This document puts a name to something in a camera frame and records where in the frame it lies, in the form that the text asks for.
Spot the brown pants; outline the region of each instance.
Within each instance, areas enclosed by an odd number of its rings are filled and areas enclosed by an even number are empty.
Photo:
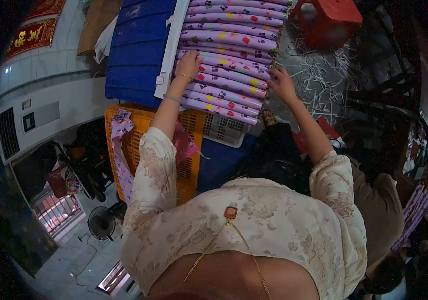
[[[404,228],[403,208],[394,180],[380,173],[372,184],[359,163],[351,159],[354,178],[354,203],[359,208],[367,232],[367,266],[384,257],[401,236]]]

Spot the air vent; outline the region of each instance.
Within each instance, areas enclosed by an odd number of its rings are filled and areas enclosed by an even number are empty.
[[[0,113],[0,140],[6,160],[19,152],[16,125],[14,124],[14,109],[12,107]]]

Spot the red plastic stool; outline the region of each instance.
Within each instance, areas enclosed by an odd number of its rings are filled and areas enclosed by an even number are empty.
[[[316,9],[313,24],[309,24],[302,14],[301,7],[305,3]],[[342,47],[362,25],[362,16],[352,0],[299,0],[291,15],[299,18],[306,46],[311,49]]]

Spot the white plastic crate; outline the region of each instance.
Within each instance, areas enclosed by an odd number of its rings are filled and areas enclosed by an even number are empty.
[[[246,123],[208,113],[204,124],[204,137],[226,146],[239,148],[249,128]]]

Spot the label sticker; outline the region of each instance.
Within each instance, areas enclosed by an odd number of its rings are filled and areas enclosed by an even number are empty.
[[[156,86],[162,86],[164,84],[164,77],[163,76],[157,76],[155,80]]]
[[[175,20],[175,16],[174,15],[170,16],[169,19],[165,21],[165,27],[169,26],[169,24],[174,22],[174,20]]]
[[[22,103],[22,110],[28,109],[31,107],[31,99],[26,100]]]

